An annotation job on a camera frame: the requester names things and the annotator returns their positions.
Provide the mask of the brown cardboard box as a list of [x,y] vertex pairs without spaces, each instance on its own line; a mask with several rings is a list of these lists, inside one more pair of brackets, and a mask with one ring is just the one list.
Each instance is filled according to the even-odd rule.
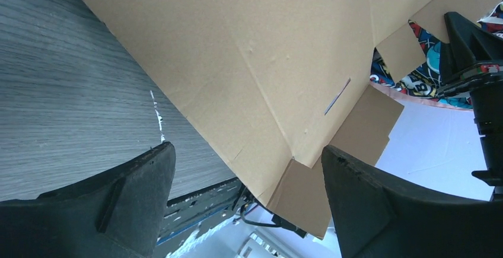
[[403,106],[370,83],[426,59],[410,21],[447,40],[501,0],[83,0],[268,210],[323,238],[320,156],[374,165]]

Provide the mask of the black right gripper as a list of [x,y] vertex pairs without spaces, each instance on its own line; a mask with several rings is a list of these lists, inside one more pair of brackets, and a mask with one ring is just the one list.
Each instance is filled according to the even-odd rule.
[[443,98],[470,97],[486,170],[473,177],[494,188],[502,200],[502,38],[478,27],[458,12],[447,12],[448,43],[441,45],[439,70]]

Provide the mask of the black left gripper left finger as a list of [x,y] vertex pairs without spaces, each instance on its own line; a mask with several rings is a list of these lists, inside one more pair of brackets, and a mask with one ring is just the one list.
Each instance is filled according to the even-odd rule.
[[175,166],[164,142],[35,199],[1,202],[1,256],[151,257]]

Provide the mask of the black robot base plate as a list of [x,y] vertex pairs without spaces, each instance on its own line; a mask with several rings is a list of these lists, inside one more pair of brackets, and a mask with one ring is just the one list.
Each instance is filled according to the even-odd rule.
[[169,200],[152,256],[178,256],[247,202],[249,191],[236,177]]

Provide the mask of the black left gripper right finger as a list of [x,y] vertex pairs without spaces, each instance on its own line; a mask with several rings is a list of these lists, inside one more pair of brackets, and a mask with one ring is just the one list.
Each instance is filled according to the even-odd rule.
[[343,257],[502,256],[502,202],[438,192],[331,145],[321,166]]

